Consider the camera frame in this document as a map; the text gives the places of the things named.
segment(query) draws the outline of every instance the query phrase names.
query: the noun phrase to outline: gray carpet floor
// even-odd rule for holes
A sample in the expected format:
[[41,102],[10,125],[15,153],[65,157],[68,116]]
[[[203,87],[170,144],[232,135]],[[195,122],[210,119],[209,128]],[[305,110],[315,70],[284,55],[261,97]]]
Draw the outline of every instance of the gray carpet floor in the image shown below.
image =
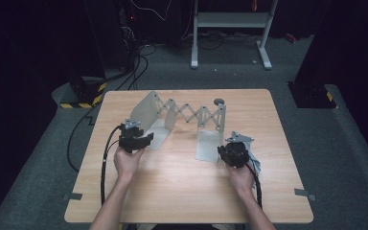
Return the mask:
[[[270,38],[266,44],[273,69],[266,71],[254,42],[225,42],[217,49],[199,49],[199,67],[190,68],[191,48],[149,46],[141,54],[149,67],[138,89],[265,88],[273,97],[292,155],[306,190],[317,196],[309,224],[276,224],[278,229],[368,229],[368,146],[335,85],[326,85],[338,108],[297,108],[287,81],[294,81],[311,38],[295,44]],[[204,47],[219,45],[200,41]],[[144,70],[142,59],[138,72]],[[108,76],[117,73],[109,70]],[[116,89],[126,77],[111,81]],[[127,90],[128,81],[121,90]],[[67,85],[53,92],[61,100]],[[99,107],[91,115],[95,118]],[[70,134],[87,109],[57,110],[33,154],[0,207],[0,229],[88,229],[87,223],[64,220],[77,173],[67,163]],[[84,119],[70,148],[79,167],[93,127]]]

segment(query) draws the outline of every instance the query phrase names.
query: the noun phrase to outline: human arm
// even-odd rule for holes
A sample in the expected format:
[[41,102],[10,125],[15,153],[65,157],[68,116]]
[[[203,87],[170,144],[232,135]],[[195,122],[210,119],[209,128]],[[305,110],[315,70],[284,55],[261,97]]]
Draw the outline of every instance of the human arm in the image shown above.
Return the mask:
[[253,195],[252,186],[255,180],[251,171],[246,166],[238,169],[229,166],[226,168],[229,171],[230,181],[246,211],[251,229],[275,229]]
[[121,147],[116,149],[113,161],[118,178],[89,229],[118,229],[127,190],[139,168],[143,152],[145,149],[139,149],[133,154],[125,152]]

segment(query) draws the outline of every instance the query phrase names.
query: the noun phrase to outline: light wood tabletop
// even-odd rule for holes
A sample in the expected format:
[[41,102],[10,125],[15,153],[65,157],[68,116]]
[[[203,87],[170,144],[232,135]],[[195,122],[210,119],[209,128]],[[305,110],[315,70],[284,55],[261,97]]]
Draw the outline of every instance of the light wood tabletop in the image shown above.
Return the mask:
[[[251,151],[261,162],[264,211],[275,223],[308,223],[313,214],[303,190],[286,135],[269,91],[265,89],[156,90],[164,102],[189,104],[197,110],[206,105],[217,109],[214,99],[225,100],[224,137],[232,131],[253,137]],[[101,208],[101,167],[106,141],[112,129],[129,118],[133,107],[149,91],[107,92],[92,132],[73,190],[81,199],[70,199],[68,222],[91,222]],[[139,171],[126,196],[121,222],[129,223],[245,223],[224,162],[196,160],[197,120],[186,123],[180,116],[172,133],[158,150],[147,148]],[[113,152],[106,163],[105,195],[117,173]]]

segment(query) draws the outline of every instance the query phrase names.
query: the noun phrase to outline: forearm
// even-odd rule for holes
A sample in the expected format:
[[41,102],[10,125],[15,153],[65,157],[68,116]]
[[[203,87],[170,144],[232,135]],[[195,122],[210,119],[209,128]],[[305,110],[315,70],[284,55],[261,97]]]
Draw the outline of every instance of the forearm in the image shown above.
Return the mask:
[[130,179],[118,178],[90,229],[118,229]]
[[251,229],[275,229],[259,206],[251,190],[238,191],[238,196],[246,210]]

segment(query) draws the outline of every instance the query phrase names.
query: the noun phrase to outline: white metal stand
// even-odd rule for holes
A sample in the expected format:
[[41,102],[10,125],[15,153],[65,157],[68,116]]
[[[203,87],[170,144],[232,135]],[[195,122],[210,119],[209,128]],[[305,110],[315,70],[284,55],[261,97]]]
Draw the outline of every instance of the white metal stand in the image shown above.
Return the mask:
[[263,39],[256,41],[256,45],[262,57],[264,69],[271,70],[272,66],[265,51],[265,43],[276,11],[277,1],[272,1],[269,12],[198,12],[198,0],[195,0],[191,67],[193,69],[198,67],[198,27],[264,28]]

